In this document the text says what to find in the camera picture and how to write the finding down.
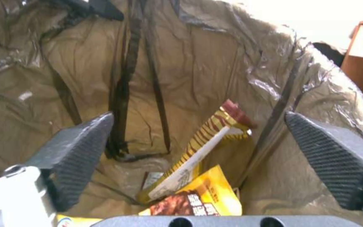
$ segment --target trash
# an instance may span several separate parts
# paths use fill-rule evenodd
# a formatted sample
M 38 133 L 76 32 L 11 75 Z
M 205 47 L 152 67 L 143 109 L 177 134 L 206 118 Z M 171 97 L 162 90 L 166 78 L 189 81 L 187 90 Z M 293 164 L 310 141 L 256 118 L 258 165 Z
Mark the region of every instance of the trash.
M 191 172 L 191 179 L 195 179 L 201 174 L 202 170 L 202 163 L 200 162 L 196 167 L 194 167 L 194 170 Z M 144 190 L 157 182 L 162 176 L 164 172 L 146 172 L 144 181 L 142 183 L 141 190 Z
M 306 38 L 254 16 L 248 1 L 111 2 L 123 22 L 74 18 L 49 1 L 0 1 L 0 173 L 119 99 L 127 104 L 118 127 L 127 149 L 119 150 L 160 155 L 135 162 L 103 155 L 66 214 L 137 214 L 146 208 L 134 200 L 145 173 L 168 170 L 230 98 L 258 127 L 251 140 L 221 141 L 202 164 L 220 164 L 239 187 L 243 214 L 334 215 L 363 225 L 362 212 L 340 208 L 284 123 L 290 110 L 363 137 L 362 92 Z M 128 86 L 117 93 L 119 81 Z
M 217 165 L 139 215 L 239 216 L 242 205 Z
M 57 215 L 57 227 L 90 227 L 99 221 L 102 221 L 102 219 L 69 217 L 62 214 Z
M 247 131 L 255 125 L 229 99 L 193 135 L 180 160 L 155 183 L 143 189 L 137 196 L 141 203 L 170 195 L 193 179 L 193 170 L 205 156 L 226 137 L 248 138 Z

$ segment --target textured rubber pad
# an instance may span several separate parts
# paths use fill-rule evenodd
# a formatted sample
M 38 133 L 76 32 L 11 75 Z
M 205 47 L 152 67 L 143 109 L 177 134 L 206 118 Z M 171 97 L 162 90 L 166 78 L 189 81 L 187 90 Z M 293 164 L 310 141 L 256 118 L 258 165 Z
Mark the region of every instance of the textured rubber pad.
M 363 208 L 363 139 L 354 132 L 286 112 L 301 151 L 341 207 Z
M 99 163 L 114 122 L 107 112 L 89 122 L 59 131 L 27 163 L 42 171 L 58 212 L 78 203 Z

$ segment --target trash bag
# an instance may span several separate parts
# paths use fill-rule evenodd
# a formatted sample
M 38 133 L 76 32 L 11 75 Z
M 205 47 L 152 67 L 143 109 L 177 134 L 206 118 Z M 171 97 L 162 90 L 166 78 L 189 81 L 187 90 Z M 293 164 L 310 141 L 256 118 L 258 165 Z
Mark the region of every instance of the trash bag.
M 226 100 L 258 128 L 215 148 L 244 214 L 329 214 L 339 207 L 283 121 L 287 110 L 363 137 L 363 94 L 305 38 L 218 0 L 113 0 L 124 21 L 43 0 L 0 1 L 0 173 L 60 129 L 115 113 L 108 150 L 68 214 L 136 214 L 146 171 L 165 171 Z M 134 158 L 115 158 L 121 151 Z

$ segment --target ice cream wrapper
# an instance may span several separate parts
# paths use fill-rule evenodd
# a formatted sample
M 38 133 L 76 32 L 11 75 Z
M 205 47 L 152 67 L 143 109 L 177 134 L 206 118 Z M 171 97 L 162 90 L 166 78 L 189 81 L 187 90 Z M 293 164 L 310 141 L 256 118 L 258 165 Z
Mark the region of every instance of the ice cream wrapper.
M 239 216 L 242 205 L 217 165 L 139 215 Z
M 194 171 L 204 157 L 221 141 L 249 138 L 255 125 L 229 99 L 193 135 L 180 160 L 154 183 L 137 195 L 143 204 L 174 194 L 194 178 Z

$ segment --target garbage bin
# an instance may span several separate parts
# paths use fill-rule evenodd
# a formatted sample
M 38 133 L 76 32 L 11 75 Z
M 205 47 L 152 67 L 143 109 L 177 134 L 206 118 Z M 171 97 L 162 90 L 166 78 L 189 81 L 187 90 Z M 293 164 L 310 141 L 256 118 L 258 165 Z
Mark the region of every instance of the garbage bin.
M 68 214 L 136 214 L 144 173 L 166 171 L 231 99 L 258 128 L 252 140 L 214 149 L 203 165 L 220 164 L 240 187 L 244 214 L 328 214 L 363 224 L 363 213 L 339 207 L 283 120 L 295 111 L 363 137 L 363 94 L 339 68 L 244 4 L 112 2 L 124 21 L 43 0 L 0 1 L 0 172 L 60 129 L 111 110 L 108 149 Z

